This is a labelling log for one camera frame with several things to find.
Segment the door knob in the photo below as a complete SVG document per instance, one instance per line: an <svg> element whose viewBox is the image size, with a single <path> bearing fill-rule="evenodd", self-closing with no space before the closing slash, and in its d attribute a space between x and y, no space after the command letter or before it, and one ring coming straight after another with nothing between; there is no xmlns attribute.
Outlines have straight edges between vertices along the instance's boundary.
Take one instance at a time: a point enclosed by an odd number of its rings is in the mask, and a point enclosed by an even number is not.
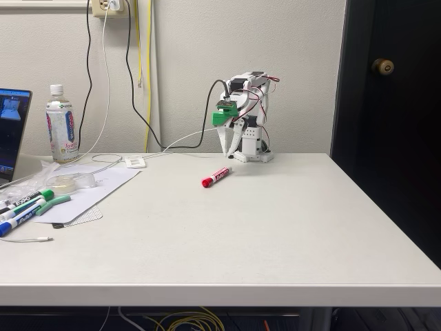
<svg viewBox="0 0 441 331"><path fill-rule="evenodd" d="M373 72L381 74L382 76L390 75L394 68L393 62L386 59L376 59L371 67Z"/></svg>

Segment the plastic water bottle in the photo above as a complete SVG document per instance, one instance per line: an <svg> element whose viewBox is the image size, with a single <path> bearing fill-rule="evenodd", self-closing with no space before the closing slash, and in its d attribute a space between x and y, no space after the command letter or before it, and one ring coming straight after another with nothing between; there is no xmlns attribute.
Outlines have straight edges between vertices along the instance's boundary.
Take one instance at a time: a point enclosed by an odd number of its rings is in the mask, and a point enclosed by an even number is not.
<svg viewBox="0 0 441 331"><path fill-rule="evenodd" d="M51 85L51 100L46 105L50 148L55 162L64 163L78 157L72 104L63 96L62 85Z"/></svg>

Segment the clear plastic container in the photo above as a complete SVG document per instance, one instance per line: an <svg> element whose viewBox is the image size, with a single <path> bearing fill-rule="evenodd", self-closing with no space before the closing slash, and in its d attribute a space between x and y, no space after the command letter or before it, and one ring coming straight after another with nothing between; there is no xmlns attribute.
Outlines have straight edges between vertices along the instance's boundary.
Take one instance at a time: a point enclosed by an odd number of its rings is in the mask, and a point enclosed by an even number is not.
<svg viewBox="0 0 441 331"><path fill-rule="evenodd" d="M72 104L64 97L62 85L51 85L50 93L46 120L52 157L58 163L70 162L78 157Z"/></svg>
<svg viewBox="0 0 441 331"><path fill-rule="evenodd" d="M46 181L46 187L55 194L69 194L80 188L96 187L93 174L62 174Z"/></svg>

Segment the desk leg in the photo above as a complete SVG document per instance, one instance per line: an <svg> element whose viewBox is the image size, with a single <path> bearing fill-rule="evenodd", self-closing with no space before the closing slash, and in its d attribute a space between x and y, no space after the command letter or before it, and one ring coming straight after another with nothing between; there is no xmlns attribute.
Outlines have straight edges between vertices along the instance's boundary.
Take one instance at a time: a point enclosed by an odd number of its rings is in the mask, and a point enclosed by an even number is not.
<svg viewBox="0 0 441 331"><path fill-rule="evenodd" d="M329 331L332 308L302 308L299 331Z"/></svg>

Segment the white wall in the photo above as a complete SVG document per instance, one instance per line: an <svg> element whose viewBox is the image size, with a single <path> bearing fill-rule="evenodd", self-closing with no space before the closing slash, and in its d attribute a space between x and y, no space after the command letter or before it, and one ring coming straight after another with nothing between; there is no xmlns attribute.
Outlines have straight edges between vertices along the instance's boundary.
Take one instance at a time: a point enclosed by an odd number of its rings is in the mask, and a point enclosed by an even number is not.
<svg viewBox="0 0 441 331"><path fill-rule="evenodd" d="M107 20L106 53L112 86L111 108L106 129L96 151L141 152L145 124L132 110L130 78L125 66L127 19ZM90 16L92 48L90 68L94 87L86 110L81 150L86 151L101 131L107 104L107 78L102 53L103 19ZM5 10L0 9L0 88L33 91L22 152L49 155L45 122L49 85L62 83L74 106L79 127L89 80L85 69L88 34L85 10ZM132 38L130 64L136 78L138 55ZM135 102L145 114L142 89L136 87Z"/></svg>
<svg viewBox="0 0 441 331"><path fill-rule="evenodd" d="M145 0L139 1L144 30ZM155 6L163 144L201 129L205 100L215 79L265 70L281 79L270 99L266 125L272 150L329 152L345 0L155 0ZM145 125L131 109L124 60L127 20L108 24L111 109L96 151L141 152ZM83 127L82 150L95 141L106 104L103 20L90 17L90 25L94 89ZM2 8L0 31L0 87L34 92L23 152L49 154L44 116L49 85L65 85L65 93L76 108L77 127L88 91L84 10L41 13ZM136 76L135 39L130 63ZM145 115L143 91L135 89L135 102ZM210 112L220 92L219 86L213 93ZM152 120L157 124L155 109ZM215 132L207 133L198 151L221 151Z"/></svg>
<svg viewBox="0 0 441 331"><path fill-rule="evenodd" d="M164 142L201 129L216 79L264 70L281 80L265 126L272 150L329 152L345 0L155 4ZM218 86L210 112L221 90ZM200 150L221 151L216 131L207 133Z"/></svg>

